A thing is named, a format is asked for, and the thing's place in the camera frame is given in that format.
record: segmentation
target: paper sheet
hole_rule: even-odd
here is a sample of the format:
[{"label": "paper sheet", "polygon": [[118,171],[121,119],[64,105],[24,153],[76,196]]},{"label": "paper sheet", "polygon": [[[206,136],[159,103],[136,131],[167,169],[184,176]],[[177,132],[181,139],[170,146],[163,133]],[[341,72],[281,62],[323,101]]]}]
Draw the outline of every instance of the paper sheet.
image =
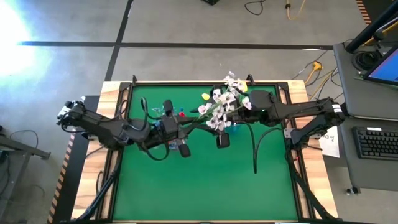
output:
[{"label": "paper sheet", "polygon": [[328,132],[319,139],[323,155],[340,158],[338,149],[337,127],[331,127]]}]

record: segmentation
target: green mat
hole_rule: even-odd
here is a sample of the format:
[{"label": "green mat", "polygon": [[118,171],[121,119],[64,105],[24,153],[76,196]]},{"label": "green mat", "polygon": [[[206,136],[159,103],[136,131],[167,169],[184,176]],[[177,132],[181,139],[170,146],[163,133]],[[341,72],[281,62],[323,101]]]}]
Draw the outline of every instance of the green mat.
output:
[{"label": "green mat", "polygon": [[[139,100],[161,108],[170,99],[175,110],[189,111],[203,104],[202,93],[211,86],[134,87],[130,118],[143,118]],[[249,87],[275,93],[273,86]],[[253,125],[256,141],[269,129]],[[292,183],[284,159],[282,131],[262,141],[258,173],[252,168],[252,147],[247,126],[230,134],[231,146],[216,147],[215,137],[194,130],[187,144],[192,156],[170,152],[164,161],[153,161],[133,145],[126,147],[119,178],[114,220],[297,220]],[[162,157],[165,147],[151,149]]]}]

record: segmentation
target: black keyboard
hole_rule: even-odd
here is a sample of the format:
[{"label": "black keyboard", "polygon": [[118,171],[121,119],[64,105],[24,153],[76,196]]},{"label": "black keyboard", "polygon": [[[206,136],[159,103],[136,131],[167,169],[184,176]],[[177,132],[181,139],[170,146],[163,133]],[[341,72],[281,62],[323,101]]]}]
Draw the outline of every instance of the black keyboard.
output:
[{"label": "black keyboard", "polygon": [[398,161],[398,130],[354,127],[358,157]]}]

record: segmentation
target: gray floor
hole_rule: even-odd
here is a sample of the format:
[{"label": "gray floor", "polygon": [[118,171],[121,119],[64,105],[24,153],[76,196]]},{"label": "gray floor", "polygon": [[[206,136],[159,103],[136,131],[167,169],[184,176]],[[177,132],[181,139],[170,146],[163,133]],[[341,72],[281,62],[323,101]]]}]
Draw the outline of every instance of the gray floor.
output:
[{"label": "gray floor", "polygon": [[[355,0],[308,0],[302,16],[288,21],[284,1],[267,0],[261,16],[245,11],[248,1],[221,0],[211,7],[200,0],[135,0],[125,42],[206,42],[239,44],[320,44],[353,38],[365,26]],[[39,41],[115,41],[127,0],[13,1],[0,4],[14,23],[6,37]],[[293,14],[300,1],[292,2]],[[39,147],[51,151],[48,161],[33,158],[4,221],[26,219],[43,223],[58,179],[69,134],[60,130],[56,115],[66,100],[100,92],[111,47],[10,47],[0,52],[0,124],[8,133],[38,132]],[[244,78],[288,80],[319,50],[143,49],[122,48],[112,80],[217,80],[229,70]],[[321,59],[321,75],[335,68],[333,52]],[[298,78],[304,79],[311,68]],[[320,81],[308,87],[311,94]],[[341,88],[326,84],[321,97],[336,97]],[[344,102],[341,96],[337,99]],[[29,134],[17,139],[33,144]],[[398,194],[364,190],[346,196],[348,173],[328,165],[333,195],[345,220],[396,223]],[[44,188],[45,197],[34,185]]]}]

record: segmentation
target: wooden table frame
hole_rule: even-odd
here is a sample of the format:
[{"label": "wooden table frame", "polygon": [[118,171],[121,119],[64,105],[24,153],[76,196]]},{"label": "wooden table frame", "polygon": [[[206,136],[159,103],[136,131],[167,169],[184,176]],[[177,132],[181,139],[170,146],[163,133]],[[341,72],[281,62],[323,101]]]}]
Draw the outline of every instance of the wooden table frame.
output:
[{"label": "wooden table frame", "polygon": [[[135,85],[167,85],[167,84],[186,84],[186,83],[216,83],[217,81],[174,81],[174,82],[163,82],[163,81],[151,81],[151,82],[137,82],[134,81]],[[101,96],[99,98],[99,104],[97,113],[112,118],[115,115],[117,105],[120,104],[121,100],[126,99],[131,96],[129,93],[129,86],[131,82],[104,82]],[[260,84],[275,84],[279,87],[278,97],[284,103],[300,103],[308,101],[307,92],[305,90],[305,85],[302,80],[282,80],[282,81],[256,81]],[[305,126],[312,117],[297,118],[293,122],[293,126],[301,128]],[[318,147],[318,141],[311,140],[309,142],[311,146]],[[88,149],[86,153],[90,153],[95,149],[99,148],[99,143],[97,141],[91,141],[88,144]],[[337,217],[336,207],[333,200],[333,195],[331,193],[331,188],[328,181],[328,176],[326,173],[326,167],[323,162],[322,152],[316,149],[305,148],[299,151],[299,158],[303,159],[302,162],[295,162],[296,169],[300,172],[302,177],[309,184],[312,192],[315,194],[320,203],[326,208],[326,210]],[[98,173],[104,169],[105,175],[103,180],[108,178],[108,173],[112,171],[115,165],[116,158],[120,156],[117,151],[99,151],[86,159],[83,170],[81,173],[80,184],[78,186],[78,192],[76,195],[72,218],[80,216],[86,209],[86,207],[92,202],[96,195],[95,183],[97,180]],[[308,206],[308,200],[305,197],[302,189],[294,182],[293,191],[298,198],[295,198],[297,213],[299,217],[302,218],[319,218],[317,212],[314,212],[311,206]],[[113,213],[114,204],[114,186],[110,188],[105,196],[104,203],[101,204],[98,210],[102,211],[96,213],[96,218],[108,218]],[[53,200],[52,208],[50,209],[50,216],[47,223],[52,223],[52,215],[55,213],[57,208],[56,198]]]}]

